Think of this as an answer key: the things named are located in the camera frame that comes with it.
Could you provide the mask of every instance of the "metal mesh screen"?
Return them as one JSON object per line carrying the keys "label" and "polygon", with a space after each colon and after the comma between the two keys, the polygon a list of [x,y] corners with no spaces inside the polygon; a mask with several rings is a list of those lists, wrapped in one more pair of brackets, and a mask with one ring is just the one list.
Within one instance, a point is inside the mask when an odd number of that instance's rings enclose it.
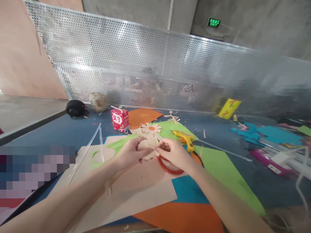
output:
{"label": "metal mesh screen", "polygon": [[102,92],[114,105],[241,113],[293,111],[310,98],[311,65],[232,44],[25,1],[69,99]]}

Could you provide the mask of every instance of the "blue table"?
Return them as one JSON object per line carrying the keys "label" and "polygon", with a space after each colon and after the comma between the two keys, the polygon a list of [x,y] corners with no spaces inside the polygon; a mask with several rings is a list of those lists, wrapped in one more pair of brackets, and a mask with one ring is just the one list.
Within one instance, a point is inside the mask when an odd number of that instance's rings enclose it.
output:
{"label": "blue table", "polygon": [[[94,123],[102,123],[104,140],[108,136],[120,134],[120,132],[115,131],[112,128],[109,110],[98,115],[90,108],[90,106],[88,106],[88,109],[90,109],[91,118],[70,118],[69,115],[64,115],[13,140],[6,144],[6,146],[75,146],[76,151],[78,151],[82,146],[88,144],[95,133],[98,125],[94,125]],[[245,147],[256,148],[256,145],[244,142],[242,136],[237,135],[235,132],[231,132],[231,128],[237,127],[230,120],[219,118],[214,114],[204,113],[178,112],[174,115],[179,116],[181,119],[180,123],[186,126],[200,139],[222,147],[228,151],[253,159]],[[167,120],[167,118],[161,117],[158,119],[158,121],[165,120]],[[248,123],[254,123],[257,127],[276,124],[271,119],[257,116],[245,117],[245,121]],[[100,144],[99,137],[96,137],[93,141],[93,145],[96,144]],[[274,175],[256,159],[254,159],[253,162],[248,162],[230,154],[228,154],[228,157],[241,173],[242,177],[258,197],[265,209],[302,204],[301,198],[295,188],[296,179],[286,180]],[[36,199],[34,204],[48,196],[59,178],[60,176],[50,183],[50,186]],[[303,179],[301,182],[301,190],[307,201],[311,201],[310,180]],[[128,217],[112,224],[130,223],[135,221],[137,221],[137,219]]]}

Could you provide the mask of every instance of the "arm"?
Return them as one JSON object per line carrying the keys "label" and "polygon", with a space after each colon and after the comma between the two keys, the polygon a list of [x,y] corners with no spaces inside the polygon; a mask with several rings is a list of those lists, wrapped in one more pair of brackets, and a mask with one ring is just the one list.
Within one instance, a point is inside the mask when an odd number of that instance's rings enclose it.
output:
{"label": "arm", "polygon": [[162,139],[156,150],[175,166],[187,172],[196,181],[231,233],[273,233],[256,212],[214,178],[212,174],[196,163],[180,142]]}
{"label": "arm", "polygon": [[127,141],[113,159],[90,172],[84,179],[62,188],[8,221],[0,227],[0,233],[19,232],[20,229],[26,233],[62,232],[75,214],[104,188],[112,176],[152,151],[136,151],[136,146],[143,139],[139,137]]}

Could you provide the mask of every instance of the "yellow container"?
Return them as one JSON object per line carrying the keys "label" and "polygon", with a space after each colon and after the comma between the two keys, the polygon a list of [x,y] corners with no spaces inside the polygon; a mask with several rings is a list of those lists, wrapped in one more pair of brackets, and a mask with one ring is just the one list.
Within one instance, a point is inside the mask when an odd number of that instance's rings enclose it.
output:
{"label": "yellow container", "polygon": [[230,117],[240,104],[241,101],[228,99],[218,116],[224,119],[230,119]]}

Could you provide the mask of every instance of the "exit sign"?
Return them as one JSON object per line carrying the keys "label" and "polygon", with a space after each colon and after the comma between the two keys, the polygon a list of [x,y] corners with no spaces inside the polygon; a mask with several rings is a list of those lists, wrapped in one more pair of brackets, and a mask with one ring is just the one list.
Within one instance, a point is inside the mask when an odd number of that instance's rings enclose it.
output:
{"label": "exit sign", "polygon": [[211,26],[211,27],[213,27],[213,28],[219,28],[220,22],[221,22],[221,21],[218,20],[218,19],[210,18],[210,19],[208,20],[207,25],[208,25],[208,26]]}

